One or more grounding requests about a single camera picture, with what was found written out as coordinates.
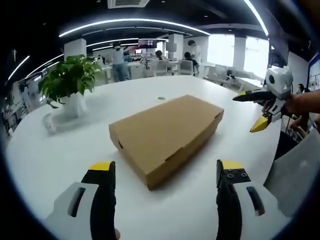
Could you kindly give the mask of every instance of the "green leaves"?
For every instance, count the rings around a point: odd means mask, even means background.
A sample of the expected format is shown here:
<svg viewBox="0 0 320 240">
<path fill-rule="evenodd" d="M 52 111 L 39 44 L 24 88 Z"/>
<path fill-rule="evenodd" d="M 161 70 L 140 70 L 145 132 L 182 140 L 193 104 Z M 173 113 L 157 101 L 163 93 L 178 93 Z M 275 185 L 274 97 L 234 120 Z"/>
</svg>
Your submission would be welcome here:
<svg viewBox="0 0 320 240">
<path fill-rule="evenodd" d="M 92 57 L 84 55 L 68 56 L 66 61 L 59 62 L 55 69 L 48 72 L 42 81 L 38 83 L 39 92 L 48 99 L 47 104 L 53 108 L 51 102 L 61 102 L 61 98 L 70 97 L 77 92 L 82 95 L 86 89 L 93 91 L 95 75 L 102 70 Z"/>
</svg>

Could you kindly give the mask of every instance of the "air conditioning vent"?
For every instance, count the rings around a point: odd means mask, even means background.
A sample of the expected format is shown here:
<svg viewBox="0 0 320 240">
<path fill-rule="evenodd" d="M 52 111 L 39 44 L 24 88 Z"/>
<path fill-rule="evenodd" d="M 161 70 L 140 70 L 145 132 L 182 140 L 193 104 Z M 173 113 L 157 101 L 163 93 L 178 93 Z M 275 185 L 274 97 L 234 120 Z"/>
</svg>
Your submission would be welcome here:
<svg viewBox="0 0 320 240">
<path fill-rule="evenodd" d="M 149 1 L 150 0 L 108 0 L 108 8 L 144 8 Z"/>
</svg>

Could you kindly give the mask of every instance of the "cardboard box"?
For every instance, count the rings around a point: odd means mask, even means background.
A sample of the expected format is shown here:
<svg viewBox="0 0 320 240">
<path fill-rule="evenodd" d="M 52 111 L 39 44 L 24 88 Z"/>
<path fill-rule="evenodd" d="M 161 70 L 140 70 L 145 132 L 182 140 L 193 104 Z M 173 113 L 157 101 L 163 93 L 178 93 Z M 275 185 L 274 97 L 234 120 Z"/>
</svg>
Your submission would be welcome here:
<svg viewBox="0 0 320 240">
<path fill-rule="evenodd" d="M 110 124 L 110 138 L 152 190 L 204 145 L 223 114 L 222 108 L 185 95 Z"/>
</svg>

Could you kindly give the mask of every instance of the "curved led light strip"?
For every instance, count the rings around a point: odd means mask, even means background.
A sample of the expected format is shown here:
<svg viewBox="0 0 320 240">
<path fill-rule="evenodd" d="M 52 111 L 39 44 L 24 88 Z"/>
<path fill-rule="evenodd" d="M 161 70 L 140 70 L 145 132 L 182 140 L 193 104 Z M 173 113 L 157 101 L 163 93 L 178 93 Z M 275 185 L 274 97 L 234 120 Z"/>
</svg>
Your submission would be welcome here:
<svg viewBox="0 0 320 240">
<path fill-rule="evenodd" d="M 139 45 L 139 43 L 126 43 L 126 44 L 121 44 L 121 46 L 134 46 L 134 45 Z M 113 46 L 104 46 L 104 47 L 99 47 L 96 49 L 92 49 L 92 51 L 97 51 L 97 50 L 101 50 L 101 49 L 110 49 Z"/>
<path fill-rule="evenodd" d="M 115 40 L 109 40 L 109 41 L 96 42 L 93 44 L 89 44 L 86 47 L 92 47 L 95 45 L 107 44 L 107 43 L 112 43 L 112 42 L 130 41 L 130 40 L 159 40 L 159 41 L 169 42 L 169 39 L 165 39 L 165 38 L 123 38 L 123 39 L 115 39 Z"/>
<path fill-rule="evenodd" d="M 93 44 L 89 44 L 86 47 L 91 47 L 94 45 L 99 45 L 99 44 L 107 44 L 107 43 L 112 43 L 112 42 L 120 42 L 120 41 L 130 41 L 130 40 L 138 40 L 139 38 L 123 38 L 123 39 L 115 39 L 115 40 L 109 40 L 109 41 L 102 41 L 102 42 L 96 42 Z"/>
<path fill-rule="evenodd" d="M 19 65 L 12 71 L 12 73 L 8 77 L 8 81 L 12 78 L 12 76 L 15 74 L 15 72 L 22 66 L 22 64 L 24 64 L 25 61 L 27 61 L 29 58 L 30 58 L 30 56 L 27 56 L 25 59 L 22 60 L 22 62 L 19 63 Z"/>
<path fill-rule="evenodd" d="M 56 57 L 52 58 L 52 59 L 49 60 L 49 61 L 46 61 L 44 64 L 38 66 L 35 70 L 33 70 L 32 72 L 30 72 L 30 73 L 26 76 L 26 78 L 29 77 L 31 74 L 33 74 L 35 71 L 37 71 L 39 68 L 43 67 L 44 65 L 50 63 L 51 61 L 53 61 L 53 60 L 55 60 L 55 59 L 57 59 L 57 58 L 62 57 L 63 55 L 64 55 L 64 54 L 60 54 L 59 56 L 56 56 Z"/>
<path fill-rule="evenodd" d="M 60 63 L 60 61 L 56 61 L 55 63 L 51 64 L 50 66 L 47 66 L 47 67 L 46 67 L 45 69 L 43 69 L 42 71 L 47 70 L 47 69 L 53 67 L 54 65 L 57 65 L 58 63 Z"/>
<path fill-rule="evenodd" d="M 59 38 L 61 38 L 63 36 L 66 36 L 66 35 L 68 35 L 70 33 L 73 33 L 75 31 L 78 31 L 78 30 L 81 30 L 81 29 L 85 29 L 85 28 L 88 28 L 88 27 L 91 27 L 91 26 L 100 25 L 100 24 L 118 23 L 118 22 L 150 22 L 150 23 L 168 24 L 168 25 L 174 25 L 174 26 L 190 29 L 190 30 L 197 31 L 199 33 L 206 34 L 206 35 L 210 36 L 210 33 L 206 32 L 206 31 L 202 31 L 202 30 L 194 28 L 192 26 L 187 26 L 187 25 L 183 25 L 183 24 L 180 24 L 180 23 L 176 23 L 176 22 L 156 20 L 156 19 L 145 19 L 145 18 L 123 18 L 123 19 L 112 19 L 112 20 L 105 20 L 105 21 L 97 21 L 97 22 L 93 22 L 93 23 L 90 23 L 90 24 L 87 24 L 87 25 L 79 26 L 79 27 L 76 27 L 76 28 L 71 29 L 69 31 L 65 31 L 65 32 L 61 33 L 59 35 Z"/>
<path fill-rule="evenodd" d="M 269 32 L 268 29 L 264 23 L 264 21 L 262 20 L 261 16 L 259 15 L 258 11 L 256 10 L 255 6 L 253 6 L 253 4 L 249 1 L 249 0 L 244 0 L 244 2 L 248 5 L 248 7 L 250 8 L 250 10 L 253 12 L 253 14 L 255 15 L 256 19 L 259 21 L 264 34 L 268 37 Z"/>
</svg>

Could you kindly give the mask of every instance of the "box lid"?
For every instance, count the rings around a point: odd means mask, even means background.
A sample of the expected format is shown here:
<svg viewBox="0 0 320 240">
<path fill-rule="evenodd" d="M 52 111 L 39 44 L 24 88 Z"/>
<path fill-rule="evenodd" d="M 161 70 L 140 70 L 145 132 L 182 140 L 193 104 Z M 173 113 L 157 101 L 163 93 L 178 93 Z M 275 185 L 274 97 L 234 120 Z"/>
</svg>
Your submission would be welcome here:
<svg viewBox="0 0 320 240">
<path fill-rule="evenodd" d="M 223 111 L 185 95 L 114 122 L 110 128 L 121 148 L 148 174 L 195 139 Z"/>
</svg>

